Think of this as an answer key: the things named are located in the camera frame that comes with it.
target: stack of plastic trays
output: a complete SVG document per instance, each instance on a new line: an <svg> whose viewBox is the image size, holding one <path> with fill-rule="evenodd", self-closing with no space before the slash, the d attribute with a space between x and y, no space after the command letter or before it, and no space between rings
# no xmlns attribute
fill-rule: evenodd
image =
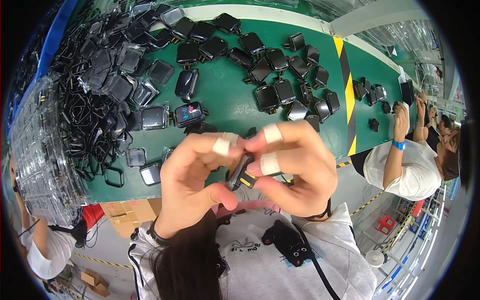
<svg viewBox="0 0 480 300"><path fill-rule="evenodd" d="M89 203L86 183L67 158L57 125L55 85L45 76L22 102L10 130L18 186L30 215L71 225L77 209Z"/></svg>

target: cardboard box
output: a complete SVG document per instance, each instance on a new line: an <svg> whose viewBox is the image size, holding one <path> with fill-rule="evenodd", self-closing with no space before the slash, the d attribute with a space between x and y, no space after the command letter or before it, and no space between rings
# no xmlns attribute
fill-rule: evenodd
<svg viewBox="0 0 480 300"><path fill-rule="evenodd" d="M123 238L130 235L141 223L155 220L162 210L162 198L151 198L100 204L117 233Z"/></svg>
<svg viewBox="0 0 480 300"><path fill-rule="evenodd" d="M85 272L80 273L80 278L94 293L102 297L108 297L110 295L108 284L97 273L85 270Z"/></svg>

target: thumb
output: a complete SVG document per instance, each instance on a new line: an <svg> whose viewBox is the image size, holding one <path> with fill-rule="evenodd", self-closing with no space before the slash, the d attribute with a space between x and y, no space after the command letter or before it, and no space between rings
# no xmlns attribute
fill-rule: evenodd
<svg viewBox="0 0 480 300"><path fill-rule="evenodd" d="M205 206L208 208L218 203L222 203L227 210L234 210L237 207L237 196L221 183L210 184L193 194L193 197L194 201L206 202Z"/></svg>

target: white finger bandage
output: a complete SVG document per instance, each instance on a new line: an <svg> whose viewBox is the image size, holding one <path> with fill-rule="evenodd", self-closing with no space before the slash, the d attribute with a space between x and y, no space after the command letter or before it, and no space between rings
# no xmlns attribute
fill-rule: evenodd
<svg viewBox="0 0 480 300"><path fill-rule="evenodd" d="M271 144L271 143L275 143L283 140L282 133L280 132L280 129L278 129L275 123L268 124L267 126L265 126L264 134L265 134L265 139L267 141L267 144Z"/></svg>
<svg viewBox="0 0 480 300"><path fill-rule="evenodd" d="M239 135L232 132L224 132L222 135L222 138L227 141L230 141L230 144L232 145L232 147L235 147L237 145L237 140L239 138Z"/></svg>
<svg viewBox="0 0 480 300"><path fill-rule="evenodd" d="M213 145L212 151L221 156L228 156L228 149L230 148L230 141L221 137L217 138Z"/></svg>
<svg viewBox="0 0 480 300"><path fill-rule="evenodd" d="M264 175L271 175L280 172L276 152L262 155L260 158L260 170Z"/></svg>

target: gray sweatshirt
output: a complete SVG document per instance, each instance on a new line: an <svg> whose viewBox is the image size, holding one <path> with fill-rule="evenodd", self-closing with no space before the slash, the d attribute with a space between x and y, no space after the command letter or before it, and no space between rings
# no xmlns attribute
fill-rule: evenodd
<svg viewBox="0 0 480 300"><path fill-rule="evenodd" d="M231 300L331 299L307 246L292 223L268 208L222 217L216 242L222 263L220 285ZM325 222L292 216L303 229L315 258L335 293L343 300L372 299L377 280L355 244L347 204ZM132 235L129 259L139 299L159 299L149 266L150 251L159 245L143 223Z"/></svg>

